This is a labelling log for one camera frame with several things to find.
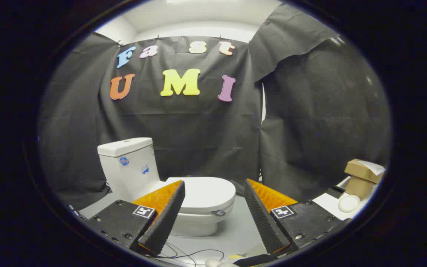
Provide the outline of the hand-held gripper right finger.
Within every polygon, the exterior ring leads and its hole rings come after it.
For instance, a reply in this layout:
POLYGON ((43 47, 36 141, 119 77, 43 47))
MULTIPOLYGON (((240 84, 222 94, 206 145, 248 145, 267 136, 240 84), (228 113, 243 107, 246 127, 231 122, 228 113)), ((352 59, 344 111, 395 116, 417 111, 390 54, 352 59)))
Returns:
POLYGON ((315 201, 296 201, 252 179, 244 181, 244 198, 266 252, 279 256, 301 250, 350 223, 315 201))

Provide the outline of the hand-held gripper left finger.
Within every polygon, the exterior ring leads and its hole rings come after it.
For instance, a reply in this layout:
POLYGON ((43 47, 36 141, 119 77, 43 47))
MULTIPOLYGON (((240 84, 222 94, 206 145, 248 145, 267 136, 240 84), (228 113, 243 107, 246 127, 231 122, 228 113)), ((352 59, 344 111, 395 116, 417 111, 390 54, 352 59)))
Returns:
POLYGON ((175 181, 133 202, 115 200, 86 224, 119 247, 155 257, 161 253, 184 199, 185 182, 175 181))

